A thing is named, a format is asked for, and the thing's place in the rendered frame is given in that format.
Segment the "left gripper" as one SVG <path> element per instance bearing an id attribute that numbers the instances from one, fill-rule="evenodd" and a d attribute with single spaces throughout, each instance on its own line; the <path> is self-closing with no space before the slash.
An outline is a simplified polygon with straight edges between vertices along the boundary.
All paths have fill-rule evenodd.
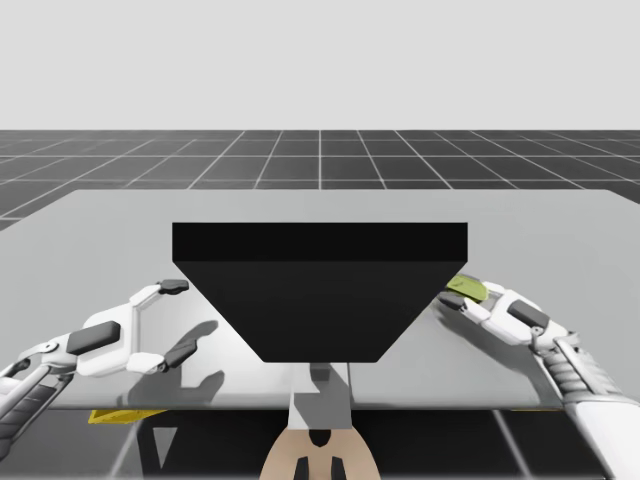
<path id="1" fill-rule="evenodd" d="M 129 372 L 152 375 L 181 366 L 197 352 L 195 338 L 176 344 L 164 355 L 132 354 L 139 344 L 138 314 L 134 309 L 143 310 L 162 296 L 179 295 L 189 288 L 188 280 L 161 280 L 143 287 L 129 298 L 129 303 L 92 315 L 67 340 L 66 352 L 77 357 L 76 372 L 85 377 L 103 377 L 124 370 L 127 364 Z"/>

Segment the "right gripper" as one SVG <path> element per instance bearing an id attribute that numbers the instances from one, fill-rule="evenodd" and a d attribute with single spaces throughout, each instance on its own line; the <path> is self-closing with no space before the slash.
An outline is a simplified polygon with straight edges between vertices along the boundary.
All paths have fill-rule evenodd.
<path id="1" fill-rule="evenodd" d="M 486 308 L 466 296 L 441 292 L 439 302 L 475 324 L 486 322 L 486 330 L 511 346 L 554 348 L 556 338 L 571 331 L 551 320 L 538 305 L 497 283 L 482 281 Z"/>

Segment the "green rectangular can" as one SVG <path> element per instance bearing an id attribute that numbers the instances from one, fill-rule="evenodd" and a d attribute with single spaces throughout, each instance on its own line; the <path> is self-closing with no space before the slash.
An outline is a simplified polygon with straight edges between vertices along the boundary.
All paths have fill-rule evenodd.
<path id="1" fill-rule="evenodd" d="M 466 274 L 455 275 L 446 285 L 446 290 L 480 303 L 489 297 L 489 290 L 484 283 Z"/>

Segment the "black screen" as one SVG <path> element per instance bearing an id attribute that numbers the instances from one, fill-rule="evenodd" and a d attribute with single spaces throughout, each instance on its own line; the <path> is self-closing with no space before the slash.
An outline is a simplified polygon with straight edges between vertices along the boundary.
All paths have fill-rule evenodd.
<path id="1" fill-rule="evenodd" d="M 174 223 L 172 260 L 271 363 L 374 363 L 468 260 L 464 223 Z"/>

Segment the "tan robot part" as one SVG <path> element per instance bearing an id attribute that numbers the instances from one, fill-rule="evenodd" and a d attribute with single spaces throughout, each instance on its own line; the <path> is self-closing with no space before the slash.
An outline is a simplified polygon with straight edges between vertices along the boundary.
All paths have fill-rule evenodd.
<path id="1" fill-rule="evenodd" d="M 294 480 L 298 460 L 308 460 L 308 480 L 333 480 L 333 459 L 340 459 L 346 480 L 381 480 L 374 457 L 355 429 L 331 430 L 323 446 L 312 441 L 311 430 L 285 428 L 274 442 L 259 480 Z"/>

